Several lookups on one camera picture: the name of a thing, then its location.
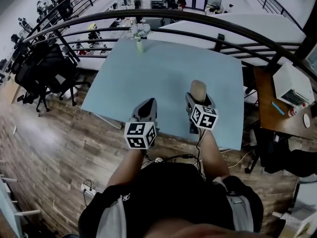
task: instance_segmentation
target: blue pen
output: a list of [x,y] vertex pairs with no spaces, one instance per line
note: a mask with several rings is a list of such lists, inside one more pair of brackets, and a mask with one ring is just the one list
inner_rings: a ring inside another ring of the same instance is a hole
[[277,104],[275,104],[274,102],[272,102],[273,107],[275,107],[282,115],[285,115],[285,113],[282,111],[282,109],[279,108],[279,106]]

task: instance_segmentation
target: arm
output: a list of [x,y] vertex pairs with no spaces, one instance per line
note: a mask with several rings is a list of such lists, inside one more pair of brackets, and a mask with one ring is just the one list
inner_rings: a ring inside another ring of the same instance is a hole
[[110,177],[107,187],[131,182],[141,170],[144,155],[139,149],[130,149],[127,156]]
[[201,130],[200,135],[201,133],[204,133],[200,143],[200,151],[206,179],[212,181],[217,177],[224,179],[230,176],[227,163],[223,159],[211,131]]

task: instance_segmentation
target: vase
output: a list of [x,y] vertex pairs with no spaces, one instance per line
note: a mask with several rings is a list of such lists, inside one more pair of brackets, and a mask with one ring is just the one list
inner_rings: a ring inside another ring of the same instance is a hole
[[139,51],[140,53],[143,53],[143,52],[144,52],[143,43],[142,43],[142,40],[141,40],[141,39],[138,39],[138,40],[137,40],[137,48],[138,48],[138,51]]

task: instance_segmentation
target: bottle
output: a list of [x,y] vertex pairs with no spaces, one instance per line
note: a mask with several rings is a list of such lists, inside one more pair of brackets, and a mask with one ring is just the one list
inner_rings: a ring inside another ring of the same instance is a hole
[[299,113],[299,111],[303,110],[306,107],[306,103],[302,103],[294,108],[292,108],[291,110],[288,111],[288,116],[289,117],[293,117],[294,115],[297,115]]

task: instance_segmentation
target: flower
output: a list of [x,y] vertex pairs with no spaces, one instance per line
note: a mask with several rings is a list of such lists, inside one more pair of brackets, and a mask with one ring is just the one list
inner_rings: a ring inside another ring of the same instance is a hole
[[151,27],[149,24],[134,24],[130,27],[129,32],[130,38],[140,39],[147,37],[147,35],[151,32]]

